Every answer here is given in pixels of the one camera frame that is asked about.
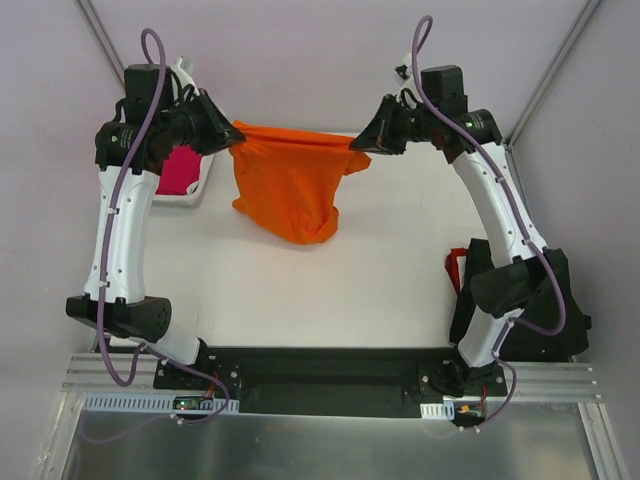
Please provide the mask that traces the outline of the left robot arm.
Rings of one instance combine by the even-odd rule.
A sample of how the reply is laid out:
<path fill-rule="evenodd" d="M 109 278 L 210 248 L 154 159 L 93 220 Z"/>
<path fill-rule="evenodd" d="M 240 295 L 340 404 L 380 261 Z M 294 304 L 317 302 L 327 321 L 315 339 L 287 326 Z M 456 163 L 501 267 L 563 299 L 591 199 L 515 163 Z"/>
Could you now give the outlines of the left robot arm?
<path fill-rule="evenodd" d="M 163 164 L 176 148 L 210 156 L 245 137 L 197 87 L 184 57 L 169 67 L 131 65 L 124 80 L 114 118 L 95 137 L 100 182 L 95 253 L 83 292 L 67 299 L 66 313 L 102 339 L 129 339 L 179 363 L 177 377 L 199 389 L 212 374 L 206 343 L 172 327 L 170 300 L 145 290 L 150 208 Z"/>

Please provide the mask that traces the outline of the pink t shirt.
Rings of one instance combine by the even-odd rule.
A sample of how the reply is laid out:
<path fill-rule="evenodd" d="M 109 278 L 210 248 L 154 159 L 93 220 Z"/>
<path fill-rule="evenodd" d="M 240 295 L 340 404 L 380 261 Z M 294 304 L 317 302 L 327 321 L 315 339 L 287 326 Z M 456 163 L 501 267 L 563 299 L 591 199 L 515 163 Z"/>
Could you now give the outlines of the pink t shirt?
<path fill-rule="evenodd" d="M 177 147 L 164 161 L 157 195 L 186 196 L 195 192 L 201 176 L 202 156 L 190 147 Z"/>

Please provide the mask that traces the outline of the orange t shirt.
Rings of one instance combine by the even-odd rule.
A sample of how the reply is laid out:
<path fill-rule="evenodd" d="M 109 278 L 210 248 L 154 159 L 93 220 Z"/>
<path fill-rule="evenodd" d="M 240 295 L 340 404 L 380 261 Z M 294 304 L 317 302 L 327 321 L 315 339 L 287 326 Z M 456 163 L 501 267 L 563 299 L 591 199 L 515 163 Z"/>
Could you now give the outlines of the orange t shirt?
<path fill-rule="evenodd" d="M 230 148 L 238 197 L 232 207 L 296 245 L 324 243 L 339 228 L 334 205 L 342 179 L 369 168 L 370 157 L 343 135 L 236 121 L 246 141 Z"/>

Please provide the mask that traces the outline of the black t shirt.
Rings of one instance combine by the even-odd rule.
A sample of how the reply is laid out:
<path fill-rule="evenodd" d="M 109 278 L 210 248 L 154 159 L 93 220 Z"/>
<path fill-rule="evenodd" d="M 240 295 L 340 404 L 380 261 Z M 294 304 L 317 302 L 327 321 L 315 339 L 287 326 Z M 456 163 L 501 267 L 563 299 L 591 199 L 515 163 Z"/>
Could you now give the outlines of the black t shirt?
<path fill-rule="evenodd" d="M 470 240 L 466 261 L 466 282 L 457 296 L 456 306 L 449 330 L 449 341 L 458 344 L 466 334 L 476 303 L 469 284 L 476 275 L 482 275 L 494 268 L 489 242 L 485 239 Z M 562 331 L 555 336 L 541 335 L 532 329 L 516 325 L 505 340 L 500 358 L 516 362 L 565 362 L 569 357 L 584 352 L 588 346 L 588 331 L 591 317 L 582 312 L 571 292 L 568 259 L 561 249 L 545 252 L 560 286 L 565 302 L 566 321 Z M 558 325 L 559 309 L 556 293 L 546 276 L 544 268 L 536 258 L 526 261 L 530 273 L 525 291 L 533 298 L 525 300 L 520 308 L 526 320 L 543 329 L 553 329 Z"/>

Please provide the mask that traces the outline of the white plastic basket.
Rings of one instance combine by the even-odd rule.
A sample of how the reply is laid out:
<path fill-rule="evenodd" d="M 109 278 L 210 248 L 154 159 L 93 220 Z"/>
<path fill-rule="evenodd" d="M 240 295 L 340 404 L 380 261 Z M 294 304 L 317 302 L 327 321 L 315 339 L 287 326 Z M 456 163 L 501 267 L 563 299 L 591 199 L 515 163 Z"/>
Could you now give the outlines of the white plastic basket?
<path fill-rule="evenodd" d="M 152 204 L 195 207 L 204 191 L 214 155 L 196 154 L 190 147 L 176 148 L 164 161 L 160 181 Z"/>

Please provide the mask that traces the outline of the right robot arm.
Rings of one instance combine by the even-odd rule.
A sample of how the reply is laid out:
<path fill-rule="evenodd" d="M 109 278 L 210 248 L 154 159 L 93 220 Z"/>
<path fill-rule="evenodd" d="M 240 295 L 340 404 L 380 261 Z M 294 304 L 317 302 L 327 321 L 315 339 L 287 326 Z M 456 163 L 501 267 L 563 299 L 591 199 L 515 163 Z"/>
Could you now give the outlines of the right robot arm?
<path fill-rule="evenodd" d="M 511 330 L 521 322 L 536 269 L 555 278 L 546 241 L 531 225 L 506 163 L 502 135 L 486 109 L 470 110 L 460 67 L 421 72 L 396 67 L 401 88 L 387 94 L 371 122 L 351 142 L 354 151 L 402 155 L 408 143 L 429 142 L 463 181 L 484 228 L 492 268 L 466 280 L 474 307 L 453 360 L 430 375 L 431 387 L 460 397 L 481 388 L 498 364 Z"/>

